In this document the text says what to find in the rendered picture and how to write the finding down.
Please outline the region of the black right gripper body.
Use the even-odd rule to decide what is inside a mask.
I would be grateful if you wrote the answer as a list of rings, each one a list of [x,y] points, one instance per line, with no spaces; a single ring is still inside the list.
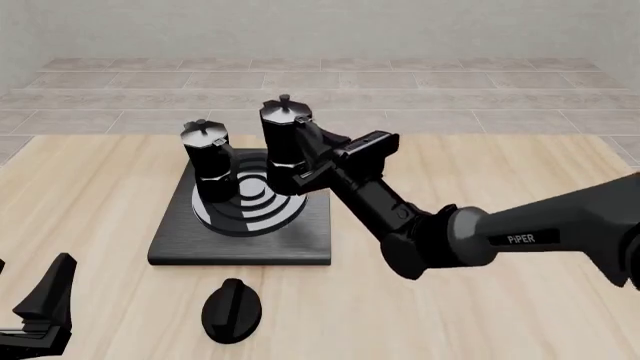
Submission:
[[[386,158],[385,146],[356,144],[332,150],[336,167],[355,179],[381,176]]]

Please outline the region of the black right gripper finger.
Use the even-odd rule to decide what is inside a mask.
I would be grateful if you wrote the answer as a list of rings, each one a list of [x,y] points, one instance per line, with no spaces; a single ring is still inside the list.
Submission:
[[[293,176],[293,181],[297,188],[329,188],[333,170],[332,164],[323,164],[308,173]]]
[[[320,145],[318,147],[321,151],[329,151],[330,149],[335,149],[351,143],[350,137],[334,134],[323,128],[318,128],[317,133],[320,136]]]

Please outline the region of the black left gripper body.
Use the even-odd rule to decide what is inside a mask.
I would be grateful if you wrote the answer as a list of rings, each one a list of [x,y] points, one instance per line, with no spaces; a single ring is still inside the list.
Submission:
[[[64,326],[36,321],[21,329],[0,328],[0,360],[61,356],[72,332]]]

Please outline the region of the black moka pot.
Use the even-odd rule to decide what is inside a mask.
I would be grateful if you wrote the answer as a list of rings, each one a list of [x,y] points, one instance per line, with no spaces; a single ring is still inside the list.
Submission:
[[[235,197],[239,163],[225,125],[205,119],[186,122],[180,137],[194,167],[201,200],[223,203]]]
[[[282,94],[276,100],[263,103],[260,112],[262,131],[267,145],[267,183],[276,193],[293,196],[326,188],[297,188],[293,176],[312,171],[312,161],[305,158],[304,142],[299,131],[313,140],[320,140],[307,104],[292,101]]]

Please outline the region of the flat black stove plate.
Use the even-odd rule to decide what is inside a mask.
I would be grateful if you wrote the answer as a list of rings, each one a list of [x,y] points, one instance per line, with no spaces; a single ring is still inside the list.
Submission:
[[[237,149],[239,193],[204,203],[186,166],[147,254],[152,266],[328,266],[330,195],[276,194],[265,149]]]

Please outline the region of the round black stove knob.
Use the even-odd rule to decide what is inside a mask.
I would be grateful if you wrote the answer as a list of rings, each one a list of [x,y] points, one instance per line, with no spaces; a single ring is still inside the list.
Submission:
[[[262,317],[261,299],[238,278],[227,278],[205,301],[201,323],[218,344],[237,344],[249,338]]]

